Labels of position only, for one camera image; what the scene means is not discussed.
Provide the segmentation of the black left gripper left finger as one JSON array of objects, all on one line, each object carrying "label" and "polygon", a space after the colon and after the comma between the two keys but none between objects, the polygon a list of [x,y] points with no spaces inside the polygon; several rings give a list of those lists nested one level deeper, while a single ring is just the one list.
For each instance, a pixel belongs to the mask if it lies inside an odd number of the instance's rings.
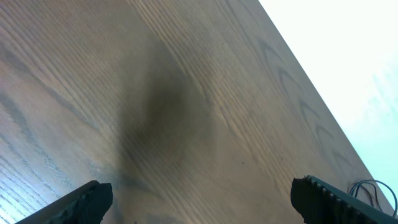
[{"label": "black left gripper left finger", "polygon": [[100,224],[112,204],[112,185],[92,180],[17,224]]}]

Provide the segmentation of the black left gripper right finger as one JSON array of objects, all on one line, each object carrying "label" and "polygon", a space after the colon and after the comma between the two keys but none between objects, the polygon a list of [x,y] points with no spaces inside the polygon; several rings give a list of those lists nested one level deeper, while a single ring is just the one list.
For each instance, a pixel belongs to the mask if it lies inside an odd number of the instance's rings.
[{"label": "black left gripper right finger", "polygon": [[381,210],[377,197],[370,205],[358,199],[359,189],[364,184],[376,190],[376,184],[381,183],[378,180],[360,180],[346,193],[307,175],[293,179],[290,201],[306,224],[397,224],[396,208],[393,214],[388,215]]}]

